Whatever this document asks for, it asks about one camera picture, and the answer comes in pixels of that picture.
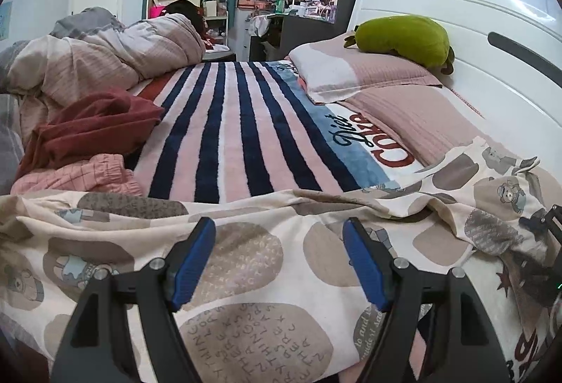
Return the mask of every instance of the green plush pillow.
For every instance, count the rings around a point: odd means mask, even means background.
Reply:
[[[404,15],[364,22],[355,27],[355,36],[344,47],[355,45],[365,53],[395,54],[425,68],[440,67],[453,73],[455,53],[445,28],[427,17]]]

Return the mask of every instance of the blue gripper pad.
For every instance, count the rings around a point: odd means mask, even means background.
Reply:
[[[347,254],[367,300],[374,304],[380,312],[387,312],[390,309],[390,302],[384,293],[383,276],[376,262],[373,261],[360,232],[370,240],[362,226],[361,229],[357,229],[352,220],[346,220],[343,234]]]
[[[188,239],[174,245],[166,262],[166,294],[173,312],[189,302],[213,251],[216,227],[213,220],[201,218]]]

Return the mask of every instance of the screw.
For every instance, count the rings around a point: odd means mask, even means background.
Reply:
[[[410,262],[407,259],[404,258],[396,258],[394,260],[394,266],[397,269],[405,269],[410,265]]]
[[[154,258],[152,261],[148,263],[148,267],[150,267],[153,271],[159,271],[166,262],[162,258]]]
[[[107,269],[98,269],[95,273],[94,273],[94,278],[96,280],[103,280],[104,278],[106,278],[106,276],[109,275],[109,271]]]
[[[454,278],[464,278],[466,275],[466,272],[462,267],[453,267],[452,273]]]

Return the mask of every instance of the pink stripe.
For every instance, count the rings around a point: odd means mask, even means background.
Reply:
[[[285,161],[285,156],[281,150],[281,144],[275,133],[272,117],[263,102],[260,86],[258,85],[254,73],[248,63],[240,63],[246,74],[248,90],[252,99],[252,107],[256,115],[257,132],[260,138],[261,155],[265,168],[269,173],[273,189],[281,191],[283,189],[298,188],[294,181],[293,172],[290,171]]]
[[[162,123],[154,128],[152,134],[144,145],[142,155],[139,159],[137,167],[135,168],[135,178],[144,191],[150,191],[152,178],[154,177],[156,166],[158,165],[158,160],[160,159],[160,155],[162,154],[164,143],[166,142],[167,137],[170,135],[170,131],[175,121],[178,119],[179,114],[182,113],[182,110],[187,103],[187,99],[189,98],[189,95],[191,94],[191,92],[193,91],[193,87],[195,86],[196,77],[199,75],[202,68],[203,65],[193,68],[193,70],[189,74],[189,77],[183,85],[182,91],[178,94],[174,103],[172,104],[170,111],[166,114],[164,120],[162,120]],[[174,75],[174,77],[170,79],[170,82],[173,82],[171,86],[174,86],[177,83],[180,76],[181,73]],[[172,88],[166,85],[162,92],[155,99],[155,104],[161,105],[162,102],[164,102],[164,99],[170,93],[170,90],[172,90]]]
[[[207,116],[211,101],[215,94],[215,82],[218,63],[211,63],[207,81],[197,104],[197,108],[189,122],[187,133],[179,146],[174,180],[170,190],[170,199],[175,201],[193,201],[195,197],[195,174],[200,162],[199,152],[203,130],[207,123]]]
[[[224,162],[222,168],[224,171],[225,201],[232,202],[250,196],[248,178],[244,169],[244,152],[242,151],[242,132],[240,129],[240,97],[234,63],[227,63],[225,105]]]
[[[301,152],[306,164],[313,172],[316,177],[318,185],[322,191],[330,194],[339,194],[342,192],[342,188],[339,186],[337,180],[334,178],[328,167],[324,164],[316,149],[310,142],[310,138],[306,133],[305,127],[299,120],[299,117],[295,113],[293,106],[283,95],[277,82],[271,77],[270,73],[262,65],[257,65],[259,70],[263,73],[266,81],[268,82],[273,96],[279,103],[279,106],[285,114],[287,123],[289,124],[290,130],[293,134],[294,140],[297,143],[297,147]]]
[[[416,379],[420,378],[420,372],[422,371],[423,359],[425,357],[425,340],[416,329],[416,334],[414,336],[414,342],[412,343],[412,348],[410,351],[410,366],[414,372]]]

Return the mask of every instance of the navy blue stripe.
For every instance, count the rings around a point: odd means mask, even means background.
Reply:
[[[195,66],[191,66],[191,67],[186,68],[186,70],[182,73],[182,76],[178,79],[178,81],[176,82],[176,84],[172,88],[168,97],[162,103],[161,107],[164,108],[164,113],[162,114],[161,120],[164,120],[164,117],[166,116],[166,114],[170,110],[170,107],[172,106],[176,97],[178,96],[178,94],[182,90],[183,85],[185,84],[185,81],[187,80],[187,77],[189,77],[189,74],[191,73],[191,71],[193,70],[194,67]],[[139,147],[137,150],[135,150],[133,153],[131,153],[129,156],[127,156],[125,158],[125,168],[126,169],[135,170],[137,168],[137,164],[139,163],[139,159],[141,158],[141,154],[142,154],[144,145],[145,145],[145,143],[142,144],[141,147]]]
[[[213,100],[201,136],[199,164],[195,174],[195,202],[218,203],[218,133],[223,120],[226,68],[218,63]]]
[[[182,113],[178,116],[178,119],[175,121],[166,142],[164,142],[164,148],[162,148],[162,153],[160,154],[160,159],[158,160],[158,165],[156,166],[156,171],[154,172],[154,177],[152,178],[152,184],[150,185],[150,193],[148,193],[149,197],[157,199],[170,198],[170,191],[175,175],[175,167],[178,162],[179,147],[182,144],[182,140],[189,128],[191,117],[199,104],[201,93],[203,92],[203,88],[207,81],[207,76],[209,76],[210,68],[211,63],[206,63],[201,69],[199,77],[195,82],[195,86],[187,99],[187,103],[185,104]]]
[[[285,96],[285,98],[289,101],[294,109],[294,112],[297,114],[297,117],[301,120],[301,123],[310,138],[310,142],[318,153],[318,156],[330,170],[342,190],[353,191],[354,189],[359,189],[360,186],[356,182],[355,178],[353,178],[353,175],[349,172],[343,161],[340,160],[330,148],[330,145],[328,145],[326,139],[322,136],[320,129],[316,126],[314,120],[308,114],[301,101],[299,101],[299,98],[293,94],[289,85],[285,83],[285,81],[268,63],[262,62],[260,64],[267,69],[279,85],[283,96]]]
[[[269,172],[265,168],[261,154],[260,137],[257,132],[256,114],[252,107],[252,99],[248,91],[246,75],[240,63],[234,63],[240,99],[240,132],[242,136],[242,152],[244,168],[248,178],[250,196],[259,196],[273,192]]]
[[[263,101],[268,107],[269,114],[272,116],[273,127],[277,133],[277,139],[279,139],[281,151],[283,152],[287,166],[290,171],[293,172],[294,181],[297,183],[299,188],[320,191],[320,185],[318,185],[314,173],[306,164],[299,147],[297,147],[297,143],[290,131],[285,113],[281,109],[277,99],[274,98],[272,90],[269,88],[269,84],[254,63],[248,63],[248,65],[256,76],[256,81],[260,86]]]

